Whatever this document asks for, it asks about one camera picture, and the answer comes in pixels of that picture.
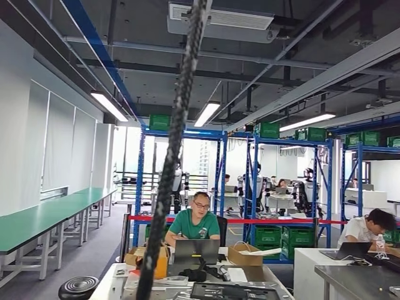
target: green workbench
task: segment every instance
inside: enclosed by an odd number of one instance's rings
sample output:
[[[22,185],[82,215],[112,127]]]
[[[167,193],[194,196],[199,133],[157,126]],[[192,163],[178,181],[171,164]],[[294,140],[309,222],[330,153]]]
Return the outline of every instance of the green workbench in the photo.
[[[40,279],[45,279],[48,264],[48,254],[57,249],[58,266],[61,267],[61,253],[63,251],[64,222],[74,216],[80,216],[80,230],[77,232],[80,237],[80,246],[83,240],[88,237],[89,223],[89,209],[94,205],[98,205],[97,227],[103,219],[104,201],[107,197],[115,192],[115,189],[88,188],[75,192],[65,197],[57,199],[49,199],[42,201],[38,205],[0,217],[0,278],[3,271],[14,271],[20,273],[28,269],[23,265],[22,261],[34,261],[29,257],[23,257],[21,247],[42,236],[42,254],[36,259],[40,259],[42,264],[38,266],[37,271],[41,272]],[[49,246],[51,230],[57,228],[58,246]],[[5,255],[17,250],[17,262],[15,266],[4,266]],[[0,288],[5,284],[7,277],[0,281]]]

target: stool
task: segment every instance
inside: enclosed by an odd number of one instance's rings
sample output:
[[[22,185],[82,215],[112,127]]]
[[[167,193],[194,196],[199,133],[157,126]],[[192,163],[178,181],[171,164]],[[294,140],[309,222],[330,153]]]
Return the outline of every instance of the stool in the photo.
[[[60,300],[87,300],[99,285],[99,280],[92,276],[80,276],[64,282],[58,290]]]

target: fluorescent light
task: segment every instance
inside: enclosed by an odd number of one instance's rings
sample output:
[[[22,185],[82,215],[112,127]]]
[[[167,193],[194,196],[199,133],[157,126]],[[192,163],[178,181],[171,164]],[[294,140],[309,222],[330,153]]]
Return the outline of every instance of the fluorescent light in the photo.
[[[287,130],[291,130],[291,129],[295,129],[295,128],[303,127],[303,126],[309,125],[309,124],[312,124],[312,123],[317,123],[317,122],[320,122],[320,121],[328,120],[328,119],[331,119],[331,118],[334,118],[334,117],[335,117],[334,114],[322,114],[322,115],[318,116],[318,117],[312,117],[311,119],[307,119],[307,120],[297,122],[297,123],[294,123],[294,124],[291,124],[291,125],[281,127],[281,129],[279,131],[282,132],[282,131],[287,131]]]
[[[101,105],[103,105],[105,109],[109,111],[113,116],[118,119],[119,121],[128,122],[127,117],[124,116],[122,112],[115,107],[112,103],[111,103],[111,101],[107,99],[102,92],[92,91],[91,92],[91,95],[93,96],[94,99],[97,100]]]
[[[303,148],[302,146],[284,146],[281,147],[281,150],[291,150],[291,149],[299,149]]]
[[[205,105],[205,107],[203,109],[202,114],[197,119],[197,121],[194,124],[195,127],[202,127],[205,125],[207,121],[208,121],[209,118],[211,118],[215,111],[217,111],[220,107],[220,103],[216,102],[208,102]]]

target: gray floor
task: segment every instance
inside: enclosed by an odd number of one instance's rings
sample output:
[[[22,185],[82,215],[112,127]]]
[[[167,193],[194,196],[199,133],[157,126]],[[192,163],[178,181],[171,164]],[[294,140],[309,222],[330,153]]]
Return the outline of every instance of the gray floor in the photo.
[[[0,299],[57,300],[59,287],[68,279],[82,275],[103,277],[119,252],[122,218],[125,210],[125,205],[114,206],[111,217],[106,217],[103,226],[100,230],[91,230],[89,240],[82,247],[77,247],[77,241],[65,242],[61,270],[54,271],[54,262],[49,261],[48,278],[45,281],[39,281],[37,272],[21,273],[0,289]],[[145,226],[141,226],[140,230],[139,244],[144,243],[144,228]],[[339,235],[340,230],[332,229],[333,247],[337,245]],[[226,245],[241,241],[242,237],[242,226],[229,226]],[[325,247],[325,243],[326,238],[322,237],[319,246]],[[293,288],[294,266],[268,266],[282,284]]]
[[[88,241],[82,247],[77,247],[77,240],[66,241],[61,270],[54,271],[55,261],[51,260],[44,281],[38,280],[38,272],[20,273],[0,289],[0,299],[57,300],[60,286],[68,279],[82,275],[99,278],[121,242],[125,211],[126,206],[113,206],[111,217],[105,217],[100,229],[91,229]]]

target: red rope barrier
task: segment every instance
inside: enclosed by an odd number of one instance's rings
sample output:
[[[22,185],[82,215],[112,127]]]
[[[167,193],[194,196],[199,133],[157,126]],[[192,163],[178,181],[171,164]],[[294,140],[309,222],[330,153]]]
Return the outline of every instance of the red rope barrier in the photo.
[[[131,221],[147,221],[150,222],[152,216],[129,216]],[[168,223],[172,223],[174,217],[168,217]],[[228,219],[229,224],[312,224],[312,219]],[[346,224],[345,221],[328,221],[320,220],[320,224]]]

